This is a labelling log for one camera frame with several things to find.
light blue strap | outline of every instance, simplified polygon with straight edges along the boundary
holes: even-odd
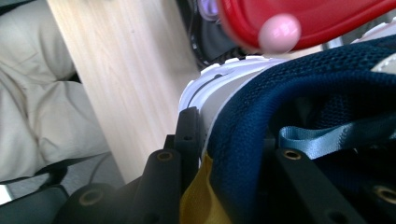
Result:
[[[304,152],[316,159],[345,148],[380,144],[396,139],[396,113],[362,119],[321,130],[285,127],[279,131],[279,146]]]

pink knob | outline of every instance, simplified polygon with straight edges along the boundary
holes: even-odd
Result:
[[[290,14],[270,18],[260,29],[259,43],[263,53],[281,54],[293,49],[301,36],[298,20]]]

wooden panel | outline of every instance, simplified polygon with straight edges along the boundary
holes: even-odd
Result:
[[[48,0],[124,180],[174,133],[199,76],[173,0]]]

beige pants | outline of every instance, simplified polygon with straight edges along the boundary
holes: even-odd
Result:
[[[108,151],[45,0],[0,17],[0,181]]]

red lid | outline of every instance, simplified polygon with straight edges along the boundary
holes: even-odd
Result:
[[[259,31],[271,17],[289,13],[301,24],[294,49],[343,35],[396,8],[396,0],[217,0],[221,23],[240,46],[259,49]]]

